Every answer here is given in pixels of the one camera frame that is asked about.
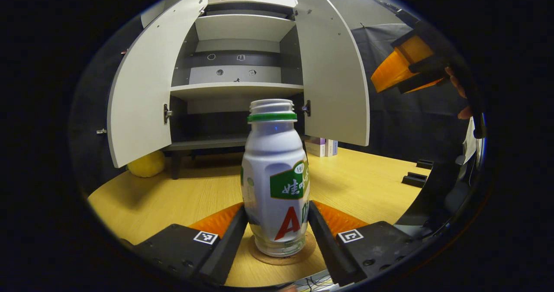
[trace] finger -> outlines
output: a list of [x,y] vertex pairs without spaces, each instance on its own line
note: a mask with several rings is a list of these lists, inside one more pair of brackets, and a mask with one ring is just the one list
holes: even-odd
[[458,119],[469,119],[473,117],[473,111],[471,111],[471,107],[465,107],[458,115]]
[[457,93],[467,99],[467,97],[465,96],[465,90],[463,89],[463,87],[460,85],[460,81],[455,77],[455,76],[451,76],[451,82],[452,84],[454,85],[454,87],[457,89]]
[[452,70],[451,67],[446,67],[444,70],[447,72],[447,74],[448,74],[450,77],[454,75],[454,71]]

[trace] cabinet door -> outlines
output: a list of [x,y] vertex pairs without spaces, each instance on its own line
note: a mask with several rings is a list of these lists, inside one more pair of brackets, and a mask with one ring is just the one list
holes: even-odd
[[119,64],[107,109],[107,134],[116,168],[171,144],[164,104],[170,104],[180,47],[207,3],[180,0],[168,8],[146,26]]
[[329,0],[299,0],[295,11],[304,84],[305,134],[367,146],[370,101],[358,46]]

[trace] bottle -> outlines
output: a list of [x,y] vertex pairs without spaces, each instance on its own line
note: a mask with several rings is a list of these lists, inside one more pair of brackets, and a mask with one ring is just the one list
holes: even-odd
[[310,180],[306,152],[288,99],[261,99],[251,115],[241,167],[241,186],[256,247],[287,257],[305,244]]

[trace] black fabric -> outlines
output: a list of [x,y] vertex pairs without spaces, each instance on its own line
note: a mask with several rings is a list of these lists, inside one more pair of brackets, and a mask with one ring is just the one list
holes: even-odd
[[99,186],[123,173],[111,159],[106,128],[107,103],[113,77],[126,50],[142,32],[137,16],[118,30],[98,50],[77,84],[69,119],[69,147],[78,183],[89,195]]
[[364,63],[370,100],[369,145],[340,142],[339,146],[416,162],[454,161],[463,153],[469,121],[457,113],[467,106],[449,80],[412,93],[398,89],[376,93],[371,75],[393,52],[391,42],[411,31],[405,24],[382,24],[352,30]]

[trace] table surface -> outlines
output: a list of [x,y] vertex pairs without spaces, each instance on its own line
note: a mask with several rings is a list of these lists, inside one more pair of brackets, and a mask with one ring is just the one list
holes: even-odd
[[[126,171],[93,192],[88,200],[117,237],[139,244],[172,223],[191,225],[242,201],[242,153],[186,157],[180,179],[170,168],[152,178]],[[308,155],[310,199],[353,215],[368,224],[394,224],[417,197],[421,188],[402,184],[407,172],[429,175],[430,170],[407,162],[338,149],[332,157]],[[252,232],[247,226],[229,272],[226,286],[273,286],[292,282],[324,270],[319,248],[305,261],[289,266],[267,265],[248,251]]]

